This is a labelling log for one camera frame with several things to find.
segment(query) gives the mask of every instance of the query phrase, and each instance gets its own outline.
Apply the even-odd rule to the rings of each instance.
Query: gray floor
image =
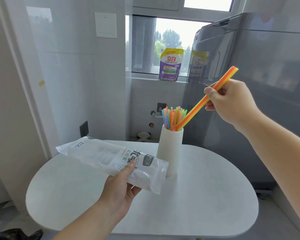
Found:
[[[21,228],[28,236],[40,229],[30,216],[20,215],[14,206],[0,207],[0,231]],[[42,240],[51,240],[55,231],[44,230]],[[108,240],[195,240],[180,237],[110,236]],[[272,199],[259,200],[259,216],[246,233],[231,240],[300,240],[300,232]]]

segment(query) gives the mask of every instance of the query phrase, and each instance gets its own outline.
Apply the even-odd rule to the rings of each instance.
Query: purple detergent bag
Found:
[[[175,82],[178,79],[183,49],[166,48],[160,56],[159,79]]]

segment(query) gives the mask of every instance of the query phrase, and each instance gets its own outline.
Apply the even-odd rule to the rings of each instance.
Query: white cup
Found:
[[[162,126],[156,157],[169,162],[166,176],[178,171],[182,137],[183,128],[180,131],[171,131]]]

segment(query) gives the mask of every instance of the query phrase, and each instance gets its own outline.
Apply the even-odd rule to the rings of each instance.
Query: black plastic bag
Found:
[[[31,236],[27,236],[20,228],[13,228],[0,232],[0,240],[40,240],[43,234],[43,230],[40,229]]]

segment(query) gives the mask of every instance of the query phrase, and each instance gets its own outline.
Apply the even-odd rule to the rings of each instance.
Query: gray washing machine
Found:
[[[231,67],[268,117],[300,137],[300,16],[241,13],[202,27],[195,35],[183,108]],[[184,144],[211,150],[239,168],[255,189],[276,182],[248,140],[216,112],[201,109],[184,128]]]

